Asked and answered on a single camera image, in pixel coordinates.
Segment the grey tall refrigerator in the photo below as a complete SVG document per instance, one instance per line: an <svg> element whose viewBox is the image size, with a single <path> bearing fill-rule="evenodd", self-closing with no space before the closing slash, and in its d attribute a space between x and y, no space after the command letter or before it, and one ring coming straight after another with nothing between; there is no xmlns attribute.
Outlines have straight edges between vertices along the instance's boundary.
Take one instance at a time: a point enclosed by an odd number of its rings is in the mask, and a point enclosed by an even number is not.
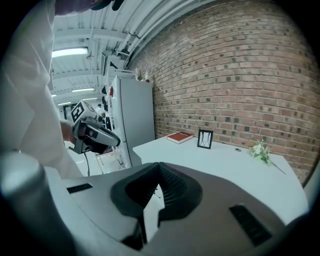
<svg viewBox="0 0 320 256"><path fill-rule="evenodd" d="M109 87L111 128L120 138L115 156L124 168L142 164L133 148L155 140L153 85L116 76Z"/></svg>

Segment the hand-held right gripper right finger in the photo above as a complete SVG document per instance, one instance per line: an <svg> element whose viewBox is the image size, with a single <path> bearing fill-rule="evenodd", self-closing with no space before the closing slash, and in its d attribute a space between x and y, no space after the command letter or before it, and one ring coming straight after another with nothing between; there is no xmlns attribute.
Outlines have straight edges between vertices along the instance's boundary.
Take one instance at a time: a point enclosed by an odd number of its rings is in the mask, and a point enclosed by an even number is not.
<svg viewBox="0 0 320 256"><path fill-rule="evenodd" d="M265 204L224 178L172 164L202 187L202 200L185 218L162 221L147 244L149 256L259 256L274 245L285 224ZM231 212L245 207L271 234L255 246Z"/></svg>

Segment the white ceiling pipes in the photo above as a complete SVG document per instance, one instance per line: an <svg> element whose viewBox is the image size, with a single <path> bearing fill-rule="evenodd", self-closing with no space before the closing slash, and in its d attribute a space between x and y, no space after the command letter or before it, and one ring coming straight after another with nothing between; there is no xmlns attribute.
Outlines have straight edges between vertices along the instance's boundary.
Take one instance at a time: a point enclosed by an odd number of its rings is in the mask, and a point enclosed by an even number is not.
<svg viewBox="0 0 320 256"><path fill-rule="evenodd" d="M124 41L119 45L116 54L131 54L147 32L171 15L171 12L181 9L188 0L145 0L143 13L139 14L130 27Z"/></svg>

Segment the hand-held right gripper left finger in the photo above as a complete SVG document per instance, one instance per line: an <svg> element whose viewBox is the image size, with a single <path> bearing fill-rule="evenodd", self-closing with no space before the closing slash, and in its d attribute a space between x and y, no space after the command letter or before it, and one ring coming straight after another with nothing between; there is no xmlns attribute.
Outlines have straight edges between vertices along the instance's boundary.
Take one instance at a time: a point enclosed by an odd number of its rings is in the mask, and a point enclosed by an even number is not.
<svg viewBox="0 0 320 256"><path fill-rule="evenodd" d="M71 232L76 250L129 250L122 240L133 234L136 219L119 212L110 190L117 181L145 167L143 164L75 179L61 179L56 169L46 168L53 201Z"/></svg>

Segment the white artificial flower sprig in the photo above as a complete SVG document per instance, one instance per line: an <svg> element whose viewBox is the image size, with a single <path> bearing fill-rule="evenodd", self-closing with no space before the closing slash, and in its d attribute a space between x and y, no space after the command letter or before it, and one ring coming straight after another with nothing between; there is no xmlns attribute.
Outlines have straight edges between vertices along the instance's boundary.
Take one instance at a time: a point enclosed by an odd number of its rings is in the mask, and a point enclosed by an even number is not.
<svg viewBox="0 0 320 256"><path fill-rule="evenodd" d="M268 146L265 146L265 141L263 139L258 140L257 143L251 147L249 150L249 154L252 158L261 160L264 162L267 166L275 167L283 174L286 174L282 169L280 169L270 158L270 148Z"/></svg>

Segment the person's left forearm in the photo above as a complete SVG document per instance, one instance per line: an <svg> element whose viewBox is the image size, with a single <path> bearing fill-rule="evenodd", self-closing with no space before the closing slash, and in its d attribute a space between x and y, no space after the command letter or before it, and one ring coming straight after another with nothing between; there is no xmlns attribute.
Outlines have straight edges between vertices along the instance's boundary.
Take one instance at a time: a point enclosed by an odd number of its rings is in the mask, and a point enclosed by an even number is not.
<svg viewBox="0 0 320 256"><path fill-rule="evenodd" d="M73 135L73 125L68 120L60 120L62 138L64 142L75 144L76 139Z"/></svg>

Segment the red hardcover book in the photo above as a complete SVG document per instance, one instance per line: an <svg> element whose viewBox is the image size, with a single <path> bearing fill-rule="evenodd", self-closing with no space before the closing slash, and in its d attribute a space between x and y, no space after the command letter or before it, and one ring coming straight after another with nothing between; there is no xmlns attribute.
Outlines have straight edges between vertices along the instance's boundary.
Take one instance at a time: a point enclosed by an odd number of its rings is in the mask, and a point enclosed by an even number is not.
<svg viewBox="0 0 320 256"><path fill-rule="evenodd" d="M186 142L192 139L193 137L194 137L193 134L181 131L181 132L176 132L171 135L168 135L166 139L175 144L181 144L183 142Z"/></svg>

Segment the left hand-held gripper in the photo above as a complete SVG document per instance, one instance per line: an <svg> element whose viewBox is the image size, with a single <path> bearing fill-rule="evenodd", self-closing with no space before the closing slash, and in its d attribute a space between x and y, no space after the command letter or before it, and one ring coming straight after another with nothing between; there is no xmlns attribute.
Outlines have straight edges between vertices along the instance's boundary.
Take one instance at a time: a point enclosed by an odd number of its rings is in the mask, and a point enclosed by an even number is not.
<svg viewBox="0 0 320 256"><path fill-rule="evenodd" d="M79 155L89 151L107 154L121 143L115 133L103 127L103 117L84 100L80 100L71 110L71 120L75 137L72 150Z"/></svg>

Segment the black framed picture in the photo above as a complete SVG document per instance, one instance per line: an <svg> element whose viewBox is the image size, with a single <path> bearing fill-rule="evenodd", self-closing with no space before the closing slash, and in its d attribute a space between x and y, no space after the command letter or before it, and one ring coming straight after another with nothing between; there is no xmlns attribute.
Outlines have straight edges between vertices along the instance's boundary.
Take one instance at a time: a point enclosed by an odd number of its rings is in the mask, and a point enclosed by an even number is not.
<svg viewBox="0 0 320 256"><path fill-rule="evenodd" d="M197 147L210 150L213 141L213 131L210 130L198 130Z"/></svg>

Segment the person's white shirt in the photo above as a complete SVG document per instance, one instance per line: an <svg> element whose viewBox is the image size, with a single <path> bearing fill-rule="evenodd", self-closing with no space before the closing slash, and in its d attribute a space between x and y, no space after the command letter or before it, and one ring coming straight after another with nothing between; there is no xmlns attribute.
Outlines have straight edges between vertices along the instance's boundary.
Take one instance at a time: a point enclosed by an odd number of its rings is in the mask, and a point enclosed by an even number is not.
<svg viewBox="0 0 320 256"><path fill-rule="evenodd" d="M56 0L41 0L13 34L0 64L0 140L62 179L82 173L68 153L58 110L51 96L53 25Z"/></svg>

